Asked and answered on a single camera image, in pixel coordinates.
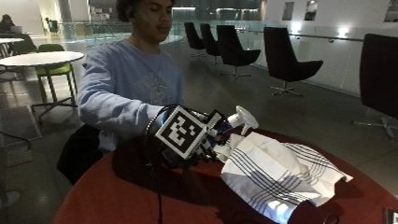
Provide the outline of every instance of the table surface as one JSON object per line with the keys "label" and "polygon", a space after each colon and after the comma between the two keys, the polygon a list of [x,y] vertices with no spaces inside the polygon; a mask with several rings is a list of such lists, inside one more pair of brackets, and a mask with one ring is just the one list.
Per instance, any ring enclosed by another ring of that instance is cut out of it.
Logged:
{"label": "table surface", "polygon": [[56,63],[69,63],[82,59],[85,55],[74,51],[53,51],[21,54],[0,60],[4,66],[45,66]]}
{"label": "table surface", "polygon": [[24,41],[21,38],[0,38],[0,44],[8,44],[13,42]]}
{"label": "table surface", "polygon": [[[398,210],[391,194],[353,166],[311,144],[278,133],[255,130],[279,142],[314,148],[353,181],[335,184],[334,197],[319,207],[301,203],[291,224],[322,224],[337,214],[342,224],[386,223],[386,208]],[[149,142],[153,149],[156,141]],[[104,156],[73,186],[52,223],[157,223],[158,200],[153,179],[141,161],[142,141]],[[201,162],[186,172],[157,168],[161,185],[162,223],[274,223],[243,202],[219,178],[222,163]]]}

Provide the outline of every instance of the dark hair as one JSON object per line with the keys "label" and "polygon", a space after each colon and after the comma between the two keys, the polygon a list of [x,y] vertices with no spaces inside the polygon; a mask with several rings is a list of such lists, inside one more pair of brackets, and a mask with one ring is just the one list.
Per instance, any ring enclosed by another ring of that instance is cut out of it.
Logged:
{"label": "dark hair", "polygon": [[117,0],[116,1],[116,11],[117,11],[117,19],[120,21],[129,21],[129,18],[134,16],[134,11],[130,12],[130,15],[126,15],[126,10],[138,5],[142,0]]}
{"label": "dark hair", "polygon": [[9,14],[4,14],[1,20],[2,20],[2,21],[4,21],[4,20],[10,20],[10,16],[9,16]]}

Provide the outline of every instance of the plaid cloth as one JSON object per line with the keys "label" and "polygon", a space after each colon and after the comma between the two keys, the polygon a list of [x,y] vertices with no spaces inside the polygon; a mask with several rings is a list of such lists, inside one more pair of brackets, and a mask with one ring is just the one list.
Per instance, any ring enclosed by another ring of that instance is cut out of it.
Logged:
{"label": "plaid cloth", "polygon": [[221,178],[242,200],[265,217],[287,223],[301,202],[315,206],[334,195],[334,184],[351,176],[311,148],[279,143],[258,133],[231,134],[214,151],[225,162]]}

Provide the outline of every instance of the person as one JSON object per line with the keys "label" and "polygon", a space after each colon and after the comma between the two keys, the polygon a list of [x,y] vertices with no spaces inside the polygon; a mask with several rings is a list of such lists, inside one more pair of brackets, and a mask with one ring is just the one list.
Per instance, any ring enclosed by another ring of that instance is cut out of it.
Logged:
{"label": "person", "polygon": [[[174,0],[117,0],[120,21],[133,34],[92,50],[80,83],[78,111],[100,132],[100,149],[113,150],[144,135],[165,105],[181,104],[181,70],[160,44],[172,27]],[[153,130],[161,126],[161,116]]]}
{"label": "person", "polygon": [[10,16],[8,14],[4,14],[0,21],[0,33],[10,33],[10,26],[14,26]]}

